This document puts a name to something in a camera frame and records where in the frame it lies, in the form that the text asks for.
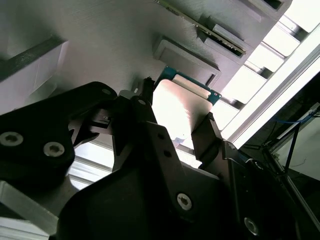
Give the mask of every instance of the blue cable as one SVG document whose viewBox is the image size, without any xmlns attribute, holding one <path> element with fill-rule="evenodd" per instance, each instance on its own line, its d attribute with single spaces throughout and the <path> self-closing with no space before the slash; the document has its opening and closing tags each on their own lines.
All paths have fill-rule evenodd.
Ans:
<svg viewBox="0 0 320 240">
<path fill-rule="evenodd" d="M 304 119 L 298 120 L 298 121 L 282 121 L 282 120 L 278 120 L 276 119 L 276 121 L 278 123 L 282 123 L 282 124 L 298 124 L 298 123 L 303 123 L 308 121 L 309 119 L 311 119 L 313 117 L 313 115 L 315 115 L 315 112 L 310 113 L 308 116 L 306 116 Z"/>
</svg>

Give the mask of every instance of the silver metal surface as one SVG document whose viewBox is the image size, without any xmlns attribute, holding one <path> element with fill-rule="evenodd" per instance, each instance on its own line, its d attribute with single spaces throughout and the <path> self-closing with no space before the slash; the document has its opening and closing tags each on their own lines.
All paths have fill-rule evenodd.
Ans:
<svg viewBox="0 0 320 240">
<path fill-rule="evenodd" d="M 65 147 L 56 141 L 48 142 L 43 147 L 43 152 L 48 157 L 60 157 L 65 152 Z"/>
<path fill-rule="evenodd" d="M 7 131 L 0 135 L 0 144 L 6 147 L 15 147 L 24 141 L 24 137 L 15 132 L 15 131 Z"/>
<path fill-rule="evenodd" d="M 58 217 L 5 181 L 0 181 L 0 203 L 49 235 L 56 233 Z"/>
<path fill-rule="evenodd" d="M 184 193 L 179 193 L 176 200 L 183 210 L 188 211 L 192 208 L 191 199 Z"/>
<path fill-rule="evenodd" d="M 99 81 L 119 93 L 123 89 L 130 90 L 136 78 L 157 79 L 165 67 L 153 58 L 153 46 L 160 36 L 215 63 L 221 71 L 221 77 L 213 86 L 217 92 L 222 91 L 240 68 L 239 64 L 203 44 L 192 23 L 153 0 L 5 2 L 0 12 L 7 13 L 5 20 L 9 29 L 4 32 L 8 36 L 1 37 L 8 41 L 5 49 L 0 50 L 5 56 L 13 57 L 51 35 L 69 40 L 58 72 L 59 87 L 65 89 Z M 284 2 L 280 12 L 285 11 L 291 1 Z M 239 0 L 167 0 L 167 3 L 197 22 L 213 16 L 217 24 L 235 32 L 234 35 L 252 48 L 258 46 L 277 22 Z"/>
<path fill-rule="evenodd" d="M 250 218 L 248 218 L 248 217 L 244 218 L 244 225 L 249 230 L 249 232 L 252 233 L 254 236 L 259 235 L 259 229 L 258 229 L 257 225 Z"/>
</svg>

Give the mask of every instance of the black cable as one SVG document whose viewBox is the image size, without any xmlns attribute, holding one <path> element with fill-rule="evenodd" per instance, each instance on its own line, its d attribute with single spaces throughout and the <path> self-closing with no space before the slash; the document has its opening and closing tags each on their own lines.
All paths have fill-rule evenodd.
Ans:
<svg viewBox="0 0 320 240">
<path fill-rule="evenodd" d="M 274 125 L 273 125 L 273 128 L 271 130 L 271 132 L 269 133 L 269 136 L 266 138 L 266 140 L 261 144 L 261 146 L 263 147 L 270 139 L 271 135 L 274 133 L 275 129 L 276 129 L 276 126 L 277 126 L 277 122 L 275 121 L 274 122 Z"/>
</svg>

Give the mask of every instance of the black plastic part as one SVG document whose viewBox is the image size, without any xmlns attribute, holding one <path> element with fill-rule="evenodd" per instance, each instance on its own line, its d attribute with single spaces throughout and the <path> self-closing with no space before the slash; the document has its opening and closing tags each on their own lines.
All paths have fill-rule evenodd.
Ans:
<svg viewBox="0 0 320 240">
<path fill-rule="evenodd" d="M 191 134 L 195 158 L 203 165 L 211 163 L 219 152 L 222 137 L 211 112 Z"/>
<path fill-rule="evenodd" d="M 79 134 L 85 131 L 81 126 L 86 114 L 116 97 L 112 88 L 92 82 L 0 116 L 0 134 L 17 132 L 23 136 L 18 146 L 0 144 L 0 179 L 34 188 L 58 185 L 74 161 L 74 143 L 88 139 L 87 134 Z M 48 142 L 62 144 L 64 153 L 58 157 L 45 155 L 44 146 Z"/>
<path fill-rule="evenodd" d="M 130 100 L 134 125 L 126 131 L 122 150 L 118 148 L 117 154 L 125 151 L 126 157 L 116 171 L 66 204 L 59 216 L 58 240 L 221 239 L 229 234 L 229 205 L 217 197 L 224 195 L 221 182 L 182 166 L 166 128 L 148 121 L 154 120 L 148 114 L 151 106 L 139 100 Z M 179 193 L 191 199 L 190 210 L 179 205 Z"/>
<path fill-rule="evenodd" d="M 289 166 L 290 166 L 290 162 L 291 162 L 292 154 L 294 153 L 294 149 L 295 149 L 295 145 L 296 145 L 296 141 L 297 141 L 297 137 L 298 137 L 300 125 L 301 125 L 301 123 L 299 122 L 299 123 L 294 127 L 293 138 L 292 138 L 292 142 L 291 142 L 291 146 L 290 146 L 288 158 L 286 159 L 285 167 L 284 167 L 284 172 L 285 172 L 285 173 L 288 172 L 288 169 L 289 169 Z"/>
</svg>

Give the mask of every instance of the screw head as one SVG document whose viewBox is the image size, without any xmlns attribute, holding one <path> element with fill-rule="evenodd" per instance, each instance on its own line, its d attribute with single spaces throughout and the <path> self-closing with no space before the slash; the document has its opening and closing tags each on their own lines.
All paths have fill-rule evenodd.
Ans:
<svg viewBox="0 0 320 240">
<path fill-rule="evenodd" d="M 108 89 L 106 89 L 106 88 L 102 89 L 102 92 L 103 92 L 104 94 L 108 94 L 108 95 L 111 94 L 111 92 L 110 92 Z"/>
<path fill-rule="evenodd" d="M 244 218 L 244 225 L 246 226 L 246 228 L 249 230 L 250 233 L 252 233 L 254 236 L 258 236 L 259 230 L 258 230 L 258 227 L 254 221 L 252 221 L 248 217 L 245 217 Z"/>
<path fill-rule="evenodd" d="M 56 141 L 48 142 L 43 147 L 43 152 L 48 157 L 60 157 L 65 152 L 65 147 Z"/>
<path fill-rule="evenodd" d="M 7 131 L 0 135 L 0 144 L 6 147 L 15 147 L 24 141 L 24 137 L 15 132 L 15 131 Z"/>
<path fill-rule="evenodd" d="M 146 102 L 143 101 L 143 100 L 141 100 L 141 99 L 139 99 L 138 102 L 139 102 L 140 104 L 142 104 L 142 105 L 146 105 Z"/>
<path fill-rule="evenodd" d="M 192 208 L 191 199 L 184 193 L 179 193 L 176 200 L 183 210 L 188 211 Z"/>
</svg>

